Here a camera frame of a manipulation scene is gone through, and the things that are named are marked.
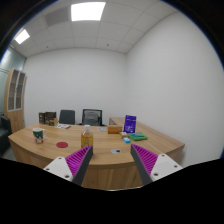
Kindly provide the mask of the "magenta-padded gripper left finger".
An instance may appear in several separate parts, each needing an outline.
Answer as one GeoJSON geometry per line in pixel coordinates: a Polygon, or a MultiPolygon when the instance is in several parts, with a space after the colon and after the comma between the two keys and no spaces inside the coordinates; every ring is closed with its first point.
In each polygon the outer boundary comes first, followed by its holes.
{"type": "Polygon", "coordinates": [[[44,170],[81,186],[92,156],[93,147],[87,146],[67,157],[57,157],[44,170]]]}

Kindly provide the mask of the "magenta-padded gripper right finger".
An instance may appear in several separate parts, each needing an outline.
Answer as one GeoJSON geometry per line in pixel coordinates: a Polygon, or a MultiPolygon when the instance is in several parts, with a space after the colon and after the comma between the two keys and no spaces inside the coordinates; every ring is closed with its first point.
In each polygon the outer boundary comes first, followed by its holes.
{"type": "Polygon", "coordinates": [[[135,144],[131,145],[130,153],[134,159],[143,185],[148,185],[182,169],[168,155],[157,155],[135,144]]]}

